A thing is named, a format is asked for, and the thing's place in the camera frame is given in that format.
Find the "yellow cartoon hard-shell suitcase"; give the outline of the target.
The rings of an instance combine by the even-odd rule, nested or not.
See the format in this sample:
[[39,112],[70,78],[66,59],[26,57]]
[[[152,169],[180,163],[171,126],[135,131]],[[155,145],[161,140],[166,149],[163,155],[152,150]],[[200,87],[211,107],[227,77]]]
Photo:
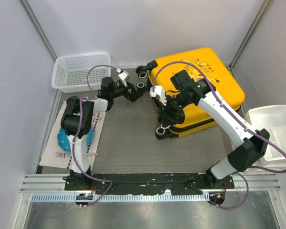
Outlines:
[[155,137],[182,137],[216,125],[214,119],[198,107],[207,93],[218,91],[220,96],[239,111],[245,93],[229,70],[208,47],[181,52],[155,59],[135,69],[139,78],[147,78],[147,87],[155,91],[162,86],[166,105],[154,99],[158,122]]

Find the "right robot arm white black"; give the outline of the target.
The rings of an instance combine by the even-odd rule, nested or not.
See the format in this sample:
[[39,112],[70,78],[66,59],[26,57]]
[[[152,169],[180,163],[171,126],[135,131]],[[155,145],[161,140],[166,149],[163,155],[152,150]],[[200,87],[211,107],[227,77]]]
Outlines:
[[194,81],[182,70],[170,80],[175,87],[173,96],[167,95],[164,88],[158,85],[152,87],[139,82],[135,87],[139,94],[149,91],[157,104],[160,126],[155,131],[156,138],[171,137],[173,125],[185,123],[186,108],[192,111],[192,107],[196,106],[207,112],[211,119],[220,125],[235,147],[224,159],[207,169],[205,181],[210,188],[219,187],[224,178],[244,172],[265,155],[269,132],[249,125],[206,79]]

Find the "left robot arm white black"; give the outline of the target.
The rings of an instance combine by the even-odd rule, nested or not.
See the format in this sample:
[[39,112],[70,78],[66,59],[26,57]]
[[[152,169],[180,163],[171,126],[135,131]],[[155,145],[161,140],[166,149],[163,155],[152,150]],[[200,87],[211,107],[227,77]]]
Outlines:
[[113,106],[113,100],[120,96],[135,102],[143,95],[145,89],[146,85],[143,82],[134,85],[121,79],[115,82],[111,77],[105,77],[96,99],[84,101],[73,96],[67,100],[61,119],[61,129],[68,138],[73,161],[70,174],[63,178],[67,190],[88,190],[93,182],[87,143],[92,129],[93,113],[109,111]]

